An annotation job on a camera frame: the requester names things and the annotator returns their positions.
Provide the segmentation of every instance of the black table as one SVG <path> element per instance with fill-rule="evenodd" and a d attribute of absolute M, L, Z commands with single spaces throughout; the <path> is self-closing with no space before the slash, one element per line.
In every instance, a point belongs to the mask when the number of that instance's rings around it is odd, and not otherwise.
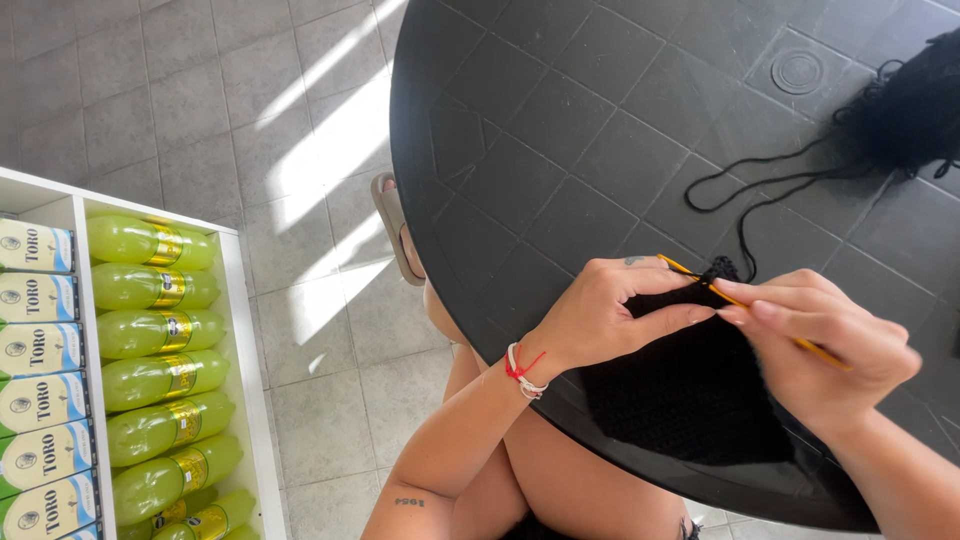
<path fill-rule="evenodd" d="M 960 0 L 410 0 L 391 100 L 394 167 L 420 257 L 480 354 L 497 361 L 590 258 L 739 256 L 751 200 L 709 215 L 689 183 L 818 136 L 891 58 L 960 26 Z M 745 167 L 701 203 L 809 167 Z M 960 463 L 960 174 L 831 181 L 754 212 L 758 282 L 823 272 L 905 325 L 922 372 L 881 406 Z M 709 468 L 618 443 L 577 374 L 538 412 L 612 463 L 690 499 L 797 525 L 876 530 L 824 448 L 798 463 Z"/>

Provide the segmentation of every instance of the bracelet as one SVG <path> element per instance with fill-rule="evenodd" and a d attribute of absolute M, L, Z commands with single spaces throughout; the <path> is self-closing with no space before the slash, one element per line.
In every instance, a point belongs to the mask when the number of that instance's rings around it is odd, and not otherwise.
<path fill-rule="evenodd" d="M 510 347 L 507 347 L 507 354 L 503 356 L 504 359 L 507 360 L 507 376 L 509 376 L 512 379 L 516 379 L 516 381 L 520 383 L 520 393 L 523 394 L 524 398 L 528 400 L 538 400 L 540 399 L 540 396 L 543 395 L 543 391 L 546 390 L 547 386 L 549 386 L 550 383 L 547 383 L 544 386 L 536 386 L 532 382 L 529 382 L 523 376 L 528 371 L 530 371 L 530 368 L 534 367 L 534 364 L 537 363 L 537 360 L 541 359 L 544 355 L 546 355 L 546 352 L 540 353 L 540 355 L 537 356 L 537 358 L 535 358 L 534 361 L 531 362 L 531 364 L 526 369 L 517 368 L 516 359 L 514 358 L 514 346 L 517 346 L 518 354 L 519 354 L 519 351 L 522 350 L 523 348 L 522 345 L 518 345 L 517 343 L 511 343 Z"/>

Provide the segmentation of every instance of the white bracelet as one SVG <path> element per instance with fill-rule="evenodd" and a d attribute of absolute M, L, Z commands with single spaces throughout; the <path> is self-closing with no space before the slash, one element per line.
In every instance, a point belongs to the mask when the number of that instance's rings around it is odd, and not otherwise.
<path fill-rule="evenodd" d="M 516 360 L 514 359 L 515 345 L 516 343 L 511 343 L 510 347 L 507 347 L 507 362 L 510 363 L 510 369 L 514 373 L 516 373 Z M 520 393 L 528 400 L 538 400 L 540 395 L 543 394 L 543 391 L 546 390 L 546 387 L 550 385 L 548 382 L 544 386 L 536 386 L 522 375 L 517 375 L 516 381 L 520 383 Z"/>

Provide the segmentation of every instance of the hand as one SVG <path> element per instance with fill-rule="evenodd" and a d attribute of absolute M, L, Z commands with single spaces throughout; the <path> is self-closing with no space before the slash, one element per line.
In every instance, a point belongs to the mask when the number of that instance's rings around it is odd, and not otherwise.
<path fill-rule="evenodd" d="M 750 306 L 724 307 L 718 314 L 754 344 L 774 397 L 828 444 L 862 426 L 876 404 L 920 370 L 920 356 L 906 345 L 902 326 L 874 317 L 812 270 L 759 286 L 725 280 L 714 286 Z M 853 369 L 827 364 L 798 346 L 792 340 L 797 337 Z"/>
<path fill-rule="evenodd" d="M 665 335 L 705 321 L 710 307 L 677 305 L 635 319 L 623 303 L 638 294 L 661 294 L 693 281 L 671 272 L 656 257 L 595 258 L 587 263 L 543 321 L 520 344 L 521 366 L 546 351 L 540 363 L 550 366 L 538 378 L 550 379 L 575 367 L 633 353 Z"/>

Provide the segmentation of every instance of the fingernail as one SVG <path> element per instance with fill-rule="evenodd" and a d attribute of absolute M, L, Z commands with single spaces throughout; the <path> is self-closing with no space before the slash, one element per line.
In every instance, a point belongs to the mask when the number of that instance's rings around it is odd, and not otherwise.
<path fill-rule="evenodd" d="M 747 324 L 747 321 L 745 321 L 743 318 L 743 310 L 739 308 L 734 309 L 731 307 L 722 307 L 717 309 L 717 315 L 720 315 L 723 320 L 732 325 L 737 325 L 738 327 L 742 327 L 743 325 Z"/>
<path fill-rule="evenodd" d="M 697 323 L 701 323 L 701 322 L 703 322 L 703 321 L 706 321 L 707 319 L 709 319 L 709 318 L 712 317 L 713 315 L 716 315 L 716 313 L 717 313 L 717 312 L 716 312 L 716 309 L 714 309 L 714 308 L 712 308 L 712 307 L 697 306 L 697 307 L 695 307 L 694 309 L 691 309 L 690 312 L 689 312 L 686 316 L 687 316 L 687 320 L 690 322 L 690 324 L 691 324 L 691 325 L 695 325 L 695 324 L 697 324 Z"/>
<path fill-rule="evenodd" d="M 713 280 L 713 286 L 727 292 L 734 292 L 739 285 L 740 283 L 724 280 L 723 278 L 717 278 L 716 280 Z"/>
<path fill-rule="evenodd" d="M 750 311 L 760 320 L 770 320 L 777 315 L 779 308 L 769 302 L 757 300 L 750 305 Z"/>

